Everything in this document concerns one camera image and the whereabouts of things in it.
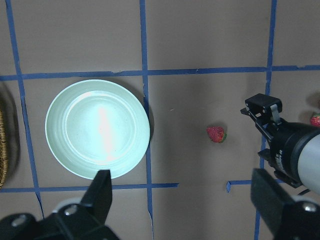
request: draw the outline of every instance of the wicker basket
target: wicker basket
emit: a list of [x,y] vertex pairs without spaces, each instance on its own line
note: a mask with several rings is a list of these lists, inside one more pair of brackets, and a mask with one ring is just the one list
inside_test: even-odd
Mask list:
[[5,131],[4,115],[0,109],[0,189],[6,181],[8,171],[8,149]]

